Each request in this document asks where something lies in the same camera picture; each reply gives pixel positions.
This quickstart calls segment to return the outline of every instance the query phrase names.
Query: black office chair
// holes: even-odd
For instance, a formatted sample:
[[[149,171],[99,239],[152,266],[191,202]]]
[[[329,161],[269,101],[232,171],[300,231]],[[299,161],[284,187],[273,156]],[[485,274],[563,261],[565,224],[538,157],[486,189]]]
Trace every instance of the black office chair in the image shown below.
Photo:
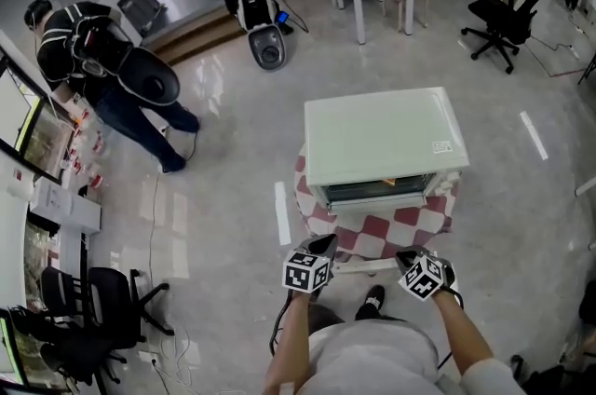
[[[165,335],[174,336],[145,310],[145,306],[161,291],[169,289],[162,283],[139,299],[135,278],[139,271],[130,271],[130,285],[126,276],[108,267],[92,267],[88,271],[88,308],[94,319],[93,327],[86,330],[106,334],[117,343],[114,349],[132,348],[137,342],[145,342],[141,335],[141,319],[156,327]],[[99,304],[93,303],[95,288]],[[55,267],[46,267],[41,274],[41,295],[48,313],[53,317],[80,316],[83,314],[83,294],[80,279],[73,278]]]
[[[507,4],[500,0],[480,0],[470,4],[467,8],[486,22],[486,32],[465,27],[462,34],[473,33],[488,41],[472,53],[472,60],[475,61],[482,52],[495,47],[508,64],[505,72],[511,74],[513,63],[505,48],[510,48],[514,56],[520,52],[516,45],[523,44],[532,34],[531,23],[536,13],[532,8],[538,1],[525,0],[518,9],[514,8],[515,0],[508,0]]]

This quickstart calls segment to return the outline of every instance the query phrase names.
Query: red and white checkered cloth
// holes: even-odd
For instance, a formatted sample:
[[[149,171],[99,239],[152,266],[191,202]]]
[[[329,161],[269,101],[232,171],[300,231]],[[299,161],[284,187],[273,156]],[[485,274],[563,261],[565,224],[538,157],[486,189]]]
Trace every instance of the red and white checkered cloth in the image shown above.
[[[363,211],[328,214],[306,186],[306,157],[303,147],[294,173],[294,194],[298,211],[311,235],[335,233],[339,238],[336,259],[340,262],[358,255],[365,260],[393,257],[403,246],[427,244],[434,236],[451,228],[451,213],[457,184],[443,197],[427,197],[422,208],[403,208],[368,214]]]

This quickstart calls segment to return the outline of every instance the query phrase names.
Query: label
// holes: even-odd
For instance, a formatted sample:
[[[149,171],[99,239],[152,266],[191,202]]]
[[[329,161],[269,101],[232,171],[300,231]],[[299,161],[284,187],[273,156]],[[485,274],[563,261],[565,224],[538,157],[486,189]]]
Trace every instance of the label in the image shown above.
[[[445,142],[433,142],[432,143],[433,153],[446,153],[446,152],[453,152],[453,148],[451,147],[451,142],[448,140]]]

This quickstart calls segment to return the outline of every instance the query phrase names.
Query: jeans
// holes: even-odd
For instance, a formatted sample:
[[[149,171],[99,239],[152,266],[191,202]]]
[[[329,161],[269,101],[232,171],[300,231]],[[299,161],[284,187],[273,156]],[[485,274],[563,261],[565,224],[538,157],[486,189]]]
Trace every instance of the jeans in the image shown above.
[[[360,306],[360,309],[358,309],[358,312],[354,317],[354,320],[365,319],[403,320],[389,316],[382,316],[373,304],[363,304]],[[308,335],[312,335],[321,329],[343,322],[345,322],[345,320],[341,319],[335,312],[325,306],[311,304],[308,307]]]
[[[184,110],[179,103],[167,106],[152,105],[118,85],[103,90],[95,105],[95,112],[106,125],[155,155],[164,171],[181,170],[186,163],[184,158],[176,153],[166,137],[147,119],[141,110],[142,107],[153,110],[176,130],[196,133],[200,127],[198,118]]]

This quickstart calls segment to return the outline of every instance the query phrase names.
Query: white shirt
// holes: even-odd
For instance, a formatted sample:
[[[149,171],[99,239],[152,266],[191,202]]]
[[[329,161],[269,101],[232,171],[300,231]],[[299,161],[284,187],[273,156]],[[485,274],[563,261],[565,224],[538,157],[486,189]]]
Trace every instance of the white shirt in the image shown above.
[[[437,350],[406,322],[359,320],[311,335],[312,376],[299,395],[523,395],[495,359],[472,365],[459,385],[437,371]]]

